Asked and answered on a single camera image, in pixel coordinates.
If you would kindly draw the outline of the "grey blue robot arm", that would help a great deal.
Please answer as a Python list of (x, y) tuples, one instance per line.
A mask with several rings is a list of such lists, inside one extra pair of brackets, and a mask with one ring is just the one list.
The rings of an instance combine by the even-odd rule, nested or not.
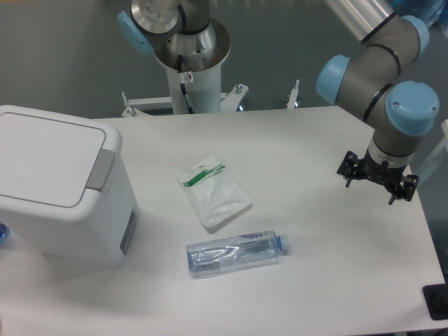
[(363, 157), (349, 151), (337, 170), (347, 183), (367, 180), (390, 193), (389, 203), (411, 201), (417, 175), (404, 175), (440, 110), (436, 92), (412, 80), (394, 81), (427, 48), (426, 24), (400, 17), (386, 1), (327, 1), (327, 6), (364, 46), (356, 59), (332, 57), (316, 91), (374, 130)]

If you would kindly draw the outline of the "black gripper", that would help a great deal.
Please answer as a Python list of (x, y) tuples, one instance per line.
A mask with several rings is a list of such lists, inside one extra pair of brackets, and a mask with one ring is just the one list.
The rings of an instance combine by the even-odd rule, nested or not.
[(396, 200), (410, 202), (417, 190), (419, 177), (413, 174), (403, 176), (404, 170), (405, 166), (390, 168), (387, 161), (378, 164), (369, 153), (360, 160), (357, 154), (348, 151), (337, 169), (337, 174), (346, 181), (346, 188), (352, 181), (357, 180), (368, 180), (384, 186), (391, 194), (388, 205), (392, 205)]

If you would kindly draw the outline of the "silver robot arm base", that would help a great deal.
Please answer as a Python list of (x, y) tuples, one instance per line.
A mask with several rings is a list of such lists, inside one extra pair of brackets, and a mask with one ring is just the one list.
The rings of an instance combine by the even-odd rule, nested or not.
[(209, 70), (230, 52), (230, 35), (211, 17), (209, 1), (132, 1), (117, 23), (133, 49), (178, 72)]

